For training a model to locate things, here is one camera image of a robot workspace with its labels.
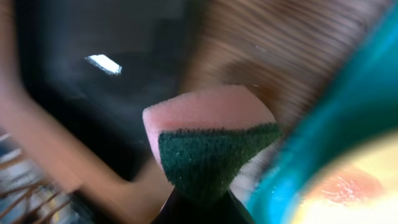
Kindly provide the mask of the green and pink sponge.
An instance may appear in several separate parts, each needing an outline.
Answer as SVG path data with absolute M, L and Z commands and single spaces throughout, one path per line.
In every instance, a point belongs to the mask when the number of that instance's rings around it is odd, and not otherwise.
M 207 206 L 240 169 L 281 135 L 267 106 L 245 86 L 184 93 L 146 108 L 152 153 L 183 197 Z

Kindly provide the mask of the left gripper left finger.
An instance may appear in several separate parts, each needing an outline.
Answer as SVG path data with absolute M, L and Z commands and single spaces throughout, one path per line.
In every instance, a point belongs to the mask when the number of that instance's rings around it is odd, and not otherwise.
M 151 224 L 186 224 L 192 223 L 198 216 L 197 207 L 173 189 L 170 197 Z

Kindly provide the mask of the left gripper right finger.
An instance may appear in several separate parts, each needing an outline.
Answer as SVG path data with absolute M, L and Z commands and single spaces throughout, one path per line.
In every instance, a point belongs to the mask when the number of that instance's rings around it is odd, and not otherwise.
M 255 224 L 245 206 L 228 190 L 198 217 L 199 224 Z

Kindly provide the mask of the yellow-green plate with stain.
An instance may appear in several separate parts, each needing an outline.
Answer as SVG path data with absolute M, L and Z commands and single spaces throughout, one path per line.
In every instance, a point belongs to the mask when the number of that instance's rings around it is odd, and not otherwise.
M 397 133 L 372 139 L 321 170 L 290 223 L 397 224 Z

